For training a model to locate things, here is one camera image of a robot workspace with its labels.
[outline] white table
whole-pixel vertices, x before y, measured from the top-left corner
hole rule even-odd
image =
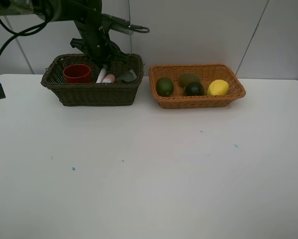
[[[0,239],[298,239],[298,81],[164,110],[148,79],[70,108],[40,78],[0,77]]]

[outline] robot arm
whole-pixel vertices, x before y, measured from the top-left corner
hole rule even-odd
[[[110,40],[111,29],[129,35],[134,31],[149,32],[146,27],[132,25],[127,20],[102,14],[101,0],[0,0],[0,16],[24,14],[36,14],[45,20],[45,24],[33,27],[32,32],[28,32],[27,29],[20,33],[12,32],[3,25],[14,34],[11,40],[39,32],[50,21],[73,20],[82,39],[72,39],[71,46],[93,59],[100,67],[110,66],[113,60],[124,61],[127,57],[118,45]],[[0,99],[2,98],[5,98],[5,94],[0,84]]]

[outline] basket rim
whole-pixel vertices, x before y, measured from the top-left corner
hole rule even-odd
[[[239,94],[230,94],[225,96],[177,96],[177,97],[162,97],[159,96],[155,89],[155,84],[153,82],[153,70],[156,68],[169,68],[169,67],[211,67],[211,66],[218,66],[226,68],[230,75],[235,79],[236,84],[241,89],[241,93]],[[239,81],[239,79],[236,77],[236,75],[233,73],[230,67],[228,67],[225,64],[222,63],[216,63],[216,64],[167,64],[167,65],[153,65],[149,68],[149,81],[150,81],[150,88],[151,93],[153,94],[153,97],[159,101],[159,102],[169,102],[169,103],[176,103],[176,102],[187,102],[187,101],[223,101],[223,100],[230,100],[234,101],[240,98],[245,97],[246,91]]]
[[[78,53],[78,54],[63,54],[63,55],[59,55],[57,56],[53,62],[49,65],[48,68],[46,68],[46,71],[41,79],[41,84],[42,86],[48,88],[48,89],[60,89],[60,88],[115,88],[115,89],[133,89],[133,88],[137,88],[142,80],[143,80],[143,77],[144,77],[144,63],[143,63],[143,60],[141,58],[140,55],[137,55],[137,54],[127,54],[128,56],[130,57],[135,57],[138,59],[138,62],[139,62],[139,67],[141,70],[140,72],[140,75],[139,77],[133,81],[133,82],[130,82],[130,83],[71,83],[71,84],[68,84],[68,83],[51,83],[51,82],[48,82],[47,79],[51,73],[51,71],[53,70],[53,68],[55,67],[55,65],[57,64],[57,62],[59,60],[61,60],[61,58],[64,58],[64,57],[75,57],[75,56],[78,56],[78,57],[81,57],[81,56],[86,56],[85,54],[82,54],[82,53]]]

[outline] orange wicker basket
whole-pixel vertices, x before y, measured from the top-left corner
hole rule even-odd
[[[217,79],[229,83],[229,93],[225,96],[183,96],[183,88],[179,85],[178,78],[185,72],[194,73],[200,77],[205,94],[211,82]],[[173,81],[174,92],[170,97],[161,97],[156,92],[155,86],[161,77],[169,77]],[[149,70],[149,80],[153,97],[165,109],[224,107],[246,94],[232,70],[223,64],[156,65]]]

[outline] dark wicker basket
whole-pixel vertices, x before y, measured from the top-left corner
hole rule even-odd
[[[67,84],[63,70],[72,64],[85,64],[91,68],[94,83]],[[67,54],[55,58],[44,74],[41,84],[50,89],[65,106],[129,106],[132,105],[138,86],[144,76],[144,64],[140,56],[128,56],[127,63],[113,61],[108,74],[121,76],[133,69],[137,79],[131,83],[95,84],[100,68],[84,54]]]

